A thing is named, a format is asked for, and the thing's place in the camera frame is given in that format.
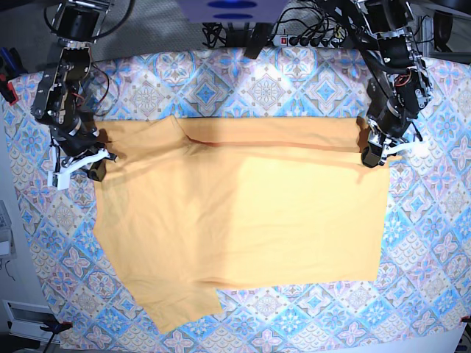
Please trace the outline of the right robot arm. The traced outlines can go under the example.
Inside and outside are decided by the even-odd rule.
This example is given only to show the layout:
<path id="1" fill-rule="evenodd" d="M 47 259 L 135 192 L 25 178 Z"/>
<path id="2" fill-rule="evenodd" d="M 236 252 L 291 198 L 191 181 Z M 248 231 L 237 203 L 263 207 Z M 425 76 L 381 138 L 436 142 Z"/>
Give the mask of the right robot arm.
<path id="1" fill-rule="evenodd" d="M 115 159 L 100 141 L 93 113 L 85 110 L 82 94 L 82 83 L 92 68 L 91 44 L 113 4 L 61 1 L 53 18 L 46 19 L 57 43 L 50 48 L 31 114 L 49 128 L 53 166 L 47 181 L 58 190 L 68 188 L 71 175 L 78 170 L 92 180 L 102 180 L 103 160 Z"/>

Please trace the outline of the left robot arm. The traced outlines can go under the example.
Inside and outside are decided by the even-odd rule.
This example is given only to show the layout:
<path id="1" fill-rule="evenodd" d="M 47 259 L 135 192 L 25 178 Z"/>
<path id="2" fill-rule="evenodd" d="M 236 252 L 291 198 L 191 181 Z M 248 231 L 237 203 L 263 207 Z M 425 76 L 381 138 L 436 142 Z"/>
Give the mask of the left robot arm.
<path id="1" fill-rule="evenodd" d="M 366 167 L 374 168 L 384 165 L 388 156 L 422 141 L 418 131 L 412 141 L 404 138 L 404 134 L 430 102 L 433 88 L 409 26 L 413 20 L 409 3 L 354 1 L 353 4 L 363 18 L 357 27 L 376 40 L 380 55 L 377 59 L 366 49 L 362 52 L 364 60 L 386 75 L 390 89 L 380 100 L 380 111 L 366 118 L 369 134 L 361 160 Z"/>

